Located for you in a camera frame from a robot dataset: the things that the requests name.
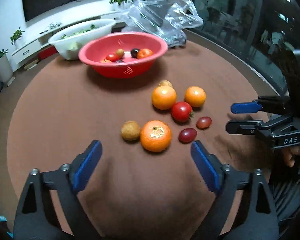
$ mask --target round table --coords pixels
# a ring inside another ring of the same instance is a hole
[[[151,104],[152,90],[160,80],[172,82],[178,100],[189,86],[207,94],[201,109],[183,126],[169,111]],[[17,196],[33,168],[58,169],[82,153],[93,139],[103,145],[103,156],[87,188],[78,198],[98,231],[113,238],[189,239],[209,210],[215,196],[190,156],[190,144],[178,142],[178,133],[194,127],[201,116],[213,123],[198,130],[197,139],[222,163],[240,170],[269,171],[270,153],[254,136],[229,135],[225,124],[235,102],[257,98],[248,81],[226,60],[192,42],[185,49],[171,49],[151,69],[132,79],[114,80],[96,73],[80,61],[57,57],[32,80],[22,94],[11,120],[7,162]],[[267,120],[265,113],[254,119]],[[126,143],[122,124],[135,120],[167,123],[173,133],[162,154],[149,154],[139,142]],[[70,232],[53,195],[62,228]],[[238,194],[224,231],[229,230],[238,208]]]

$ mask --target clear plastic bag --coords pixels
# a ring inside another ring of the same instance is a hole
[[[122,12],[120,19],[127,25],[123,32],[151,33],[164,39],[169,48],[186,43],[182,29],[203,25],[190,0],[136,0]]]

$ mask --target human hand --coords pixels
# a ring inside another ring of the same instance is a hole
[[[300,146],[286,147],[282,149],[283,160],[289,167],[294,165],[294,155],[300,155]]]

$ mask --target glass wall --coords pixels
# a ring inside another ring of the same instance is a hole
[[[282,50],[300,49],[300,8],[295,0],[193,0],[204,25],[194,31],[255,68],[280,93]]]

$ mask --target white plastic basin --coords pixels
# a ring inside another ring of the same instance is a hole
[[[90,29],[90,25],[92,24],[97,28],[85,33],[74,35],[69,38],[61,39],[64,34],[72,35],[73,33]],[[89,41],[95,40],[111,33],[111,29],[114,25],[115,20],[113,19],[99,19],[78,23],[54,34],[48,40],[48,43],[54,45],[56,50],[63,58],[67,60],[76,60],[78,59],[79,50],[85,44],[87,44]]]

